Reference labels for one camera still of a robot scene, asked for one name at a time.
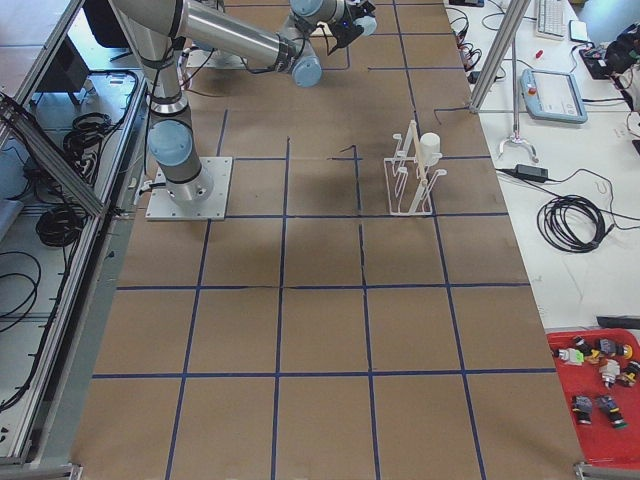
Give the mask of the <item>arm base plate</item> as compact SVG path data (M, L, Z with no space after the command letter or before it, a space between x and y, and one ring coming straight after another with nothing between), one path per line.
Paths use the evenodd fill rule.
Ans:
M158 168L155 181L164 186L154 187L146 209L151 221L200 221L225 219L232 157L201 157L201 171L189 183L167 181Z

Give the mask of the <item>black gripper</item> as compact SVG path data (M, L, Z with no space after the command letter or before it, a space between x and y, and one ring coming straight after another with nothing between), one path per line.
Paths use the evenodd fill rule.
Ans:
M333 23L333 37L336 40L334 49L347 47L351 42L364 34L364 28L356 21L363 17L360 6L347 6L342 17Z

